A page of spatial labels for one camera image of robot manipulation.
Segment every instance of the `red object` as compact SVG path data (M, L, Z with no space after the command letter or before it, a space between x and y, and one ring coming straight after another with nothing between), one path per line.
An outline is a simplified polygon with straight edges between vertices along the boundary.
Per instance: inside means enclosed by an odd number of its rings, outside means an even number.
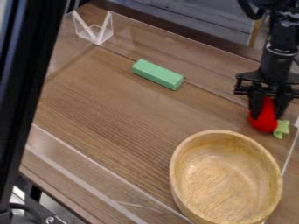
M254 128L264 132L274 132L278 126L276 112L275 112L275 102L271 97L264 97L263 108L258 119L255 119L248 113L248 120Z

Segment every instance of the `black pole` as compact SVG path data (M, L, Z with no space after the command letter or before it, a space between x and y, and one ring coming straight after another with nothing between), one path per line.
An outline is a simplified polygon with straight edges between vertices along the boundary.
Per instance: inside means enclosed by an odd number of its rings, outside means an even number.
M11 0L7 5L0 38L0 223L4 224L12 222L9 199L64 5L64 0Z

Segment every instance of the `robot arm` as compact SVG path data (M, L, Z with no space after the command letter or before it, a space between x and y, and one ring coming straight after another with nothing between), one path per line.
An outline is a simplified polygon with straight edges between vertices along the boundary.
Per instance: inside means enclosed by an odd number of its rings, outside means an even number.
M255 72L238 74L236 95L248 96L248 108L258 119L264 97L275 102L275 118L284 113L288 103L299 98L299 75L291 73L291 66L299 46L298 0L238 0L240 8L251 19L260 19L270 11L270 40L266 44L260 68Z

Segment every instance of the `screw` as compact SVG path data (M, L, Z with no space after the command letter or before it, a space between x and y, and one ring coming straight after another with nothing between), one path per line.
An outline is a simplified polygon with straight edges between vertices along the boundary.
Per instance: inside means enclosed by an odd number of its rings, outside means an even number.
M47 224L52 224L53 222L55 222L53 217L48 217L47 220L45 220L45 223Z

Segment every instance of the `bamboo bowl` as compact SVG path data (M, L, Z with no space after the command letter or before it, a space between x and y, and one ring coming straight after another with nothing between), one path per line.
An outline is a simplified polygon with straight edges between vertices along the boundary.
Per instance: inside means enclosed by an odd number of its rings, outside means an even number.
M275 159L232 131L188 137L172 155L170 172L176 205L194 223L263 223L282 198Z

